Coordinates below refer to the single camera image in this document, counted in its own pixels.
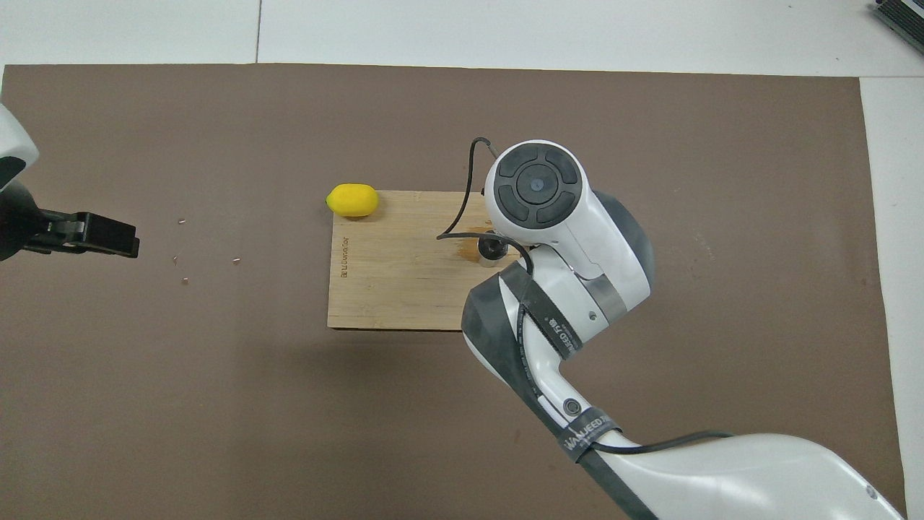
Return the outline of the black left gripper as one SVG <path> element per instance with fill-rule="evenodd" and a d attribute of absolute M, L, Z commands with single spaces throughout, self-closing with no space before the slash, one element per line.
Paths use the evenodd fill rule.
<path fill-rule="evenodd" d="M 21 250 L 51 254 L 53 251 L 83 254 L 92 250 L 125 258 L 139 255 L 136 227 L 109 217 L 87 213 L 87 246 L 70 243 L 73 231 L 84 230 L 75 213 L 44 210 L 37 207 L 32 194 L 23 184 L 9 184 L 1 194 L 1 260 Z"/>

